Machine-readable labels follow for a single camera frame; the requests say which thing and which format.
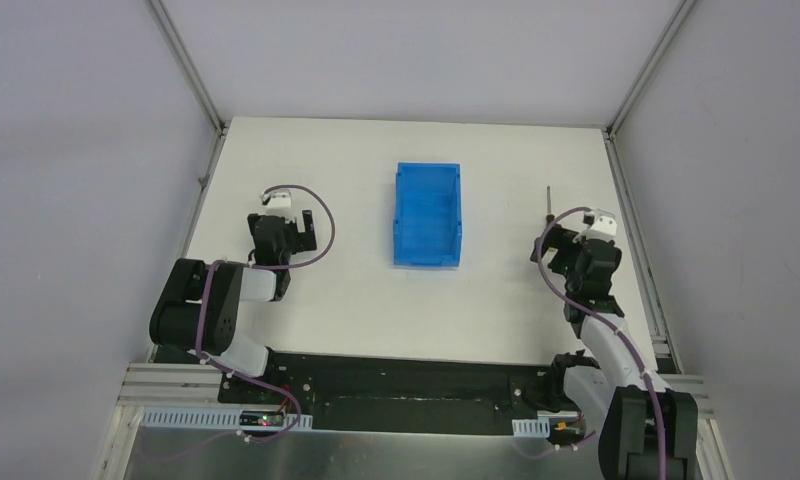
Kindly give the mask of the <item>black orange screwdriver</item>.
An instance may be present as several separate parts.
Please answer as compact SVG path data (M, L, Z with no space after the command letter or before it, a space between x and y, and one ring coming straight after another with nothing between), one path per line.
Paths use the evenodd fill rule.
M547 225L555 222L555 215L553 212L553 205L552 205L552 189L551 186L548 185L546 187L546 215L545 215L545 222Z

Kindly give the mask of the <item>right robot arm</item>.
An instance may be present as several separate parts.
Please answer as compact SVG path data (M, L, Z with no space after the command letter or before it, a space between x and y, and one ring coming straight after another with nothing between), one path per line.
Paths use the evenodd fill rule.
M699 420L694 397L675 390L646 364L611 293L622 261L610 213L579 208L574 231L548 214L531 262L563 301L563 316L584 353L559 354L525 403L557 412L572 405L597 438L606 479L692 479Z

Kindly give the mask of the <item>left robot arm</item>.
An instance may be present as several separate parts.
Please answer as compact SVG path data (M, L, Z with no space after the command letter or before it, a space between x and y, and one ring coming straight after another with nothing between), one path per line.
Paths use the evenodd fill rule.
M253 378L265 374L271 349L237 330L239 307L275 302L285 295L291 257L317 249L313 213L296 219L252 213L247 217L257 269L238 262L217 265L178 259L149 323L153 344L210 357L224 368Z

